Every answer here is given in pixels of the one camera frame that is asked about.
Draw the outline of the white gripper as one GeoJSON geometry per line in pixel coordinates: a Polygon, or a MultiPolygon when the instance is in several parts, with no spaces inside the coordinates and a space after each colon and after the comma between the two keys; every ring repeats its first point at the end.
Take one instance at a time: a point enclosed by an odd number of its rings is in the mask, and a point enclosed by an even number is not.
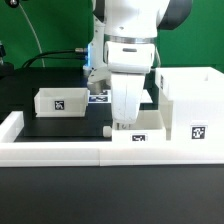
{"type": "Polygon", "coordinates": [[[105,43],[104,60],[111,73],[112,118],[121,130],[130,130],[130,124],[136,122],[154,53],[154,44],[105,43]]]}

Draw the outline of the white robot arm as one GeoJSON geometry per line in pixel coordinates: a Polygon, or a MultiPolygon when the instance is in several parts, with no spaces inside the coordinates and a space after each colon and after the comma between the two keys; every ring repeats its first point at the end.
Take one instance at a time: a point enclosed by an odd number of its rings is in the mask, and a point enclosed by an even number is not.
{"type": "Polygon", "coordinates": [[[174,30],[189,16],[193,0],[92,0],[93,39],[88,44],[88,87],[111,87],[112,119],[129,129],[139,114],[145,76],[159,60],[160,30],[174,30]]]}

